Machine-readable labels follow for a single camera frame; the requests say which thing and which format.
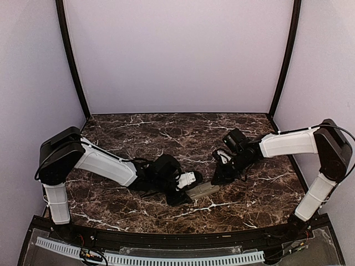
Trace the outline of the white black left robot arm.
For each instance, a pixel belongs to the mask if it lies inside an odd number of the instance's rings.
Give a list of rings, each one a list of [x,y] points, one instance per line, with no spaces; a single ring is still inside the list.
[[[202,177],[196,171],[182,172],[181,165],[171,155],[163,154],[155,161],[141,157],[123,159],[91,143],[71,126],[40,146],[39,180],[47,197],[56,231],[67,242],[78,237],[78,229],[70,223],[65,187],[72,169],[81,169],[108,178],[147,196],[163,193],[167,204],[177,206],[191,201],[187,191],[196,187]]]

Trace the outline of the white remote control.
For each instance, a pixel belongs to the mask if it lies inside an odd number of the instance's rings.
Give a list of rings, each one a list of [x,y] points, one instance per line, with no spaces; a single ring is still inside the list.
[[[219,185],[212,185],[211,182],[206,182],[186,191],[186,194],[192,200],[197,200],[199,198],[203,198],[205,196],[216,193],[219,190],[220,190]]]

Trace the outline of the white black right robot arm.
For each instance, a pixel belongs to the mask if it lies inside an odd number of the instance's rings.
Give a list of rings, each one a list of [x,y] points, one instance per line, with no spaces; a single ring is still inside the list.
[[[247,137],[239,129],[233,129],[222,139],[228,149],[217,149],[213,153],[216,169],[211,183],[224,185],[240,180],[249,167],[263,159],[317,155],[320,164],[317,177],[295,208],[295,219],[283,229],[283,236],[294,241],[305,230],[303,222],[310,220],[335,188],[354,171],[354,162],[351,161],[353,148],[349,137],[353,135],[337,126],[332,119],[302,129],[271,132],[254,138]]]

